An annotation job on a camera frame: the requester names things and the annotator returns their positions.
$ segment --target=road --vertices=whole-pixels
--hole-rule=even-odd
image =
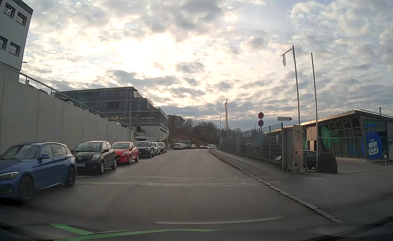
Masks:
[[[25,204],[0,201],[0,220],[87,229],[298,229],[329,223],[208,150],[168,151],[104,175],[80,176]]]

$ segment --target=briefcase icon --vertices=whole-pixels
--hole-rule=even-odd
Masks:
[[[369,156],[378,154],[378,142],[371,139],[368,143]]]

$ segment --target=shrub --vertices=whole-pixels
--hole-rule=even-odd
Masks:
[[[338,173],[338,163],[335,155],[329,152],[320,153],[316,172]]]

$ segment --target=direction sign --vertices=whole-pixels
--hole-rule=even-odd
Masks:
[[[277,117],[277,121],[291,121],[290,117]]]

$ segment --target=white van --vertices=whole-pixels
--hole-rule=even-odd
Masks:
[[[156,142],[156,137],[149,137],[149,136],[137,136],[135,141],[150,141],[150,142]]]

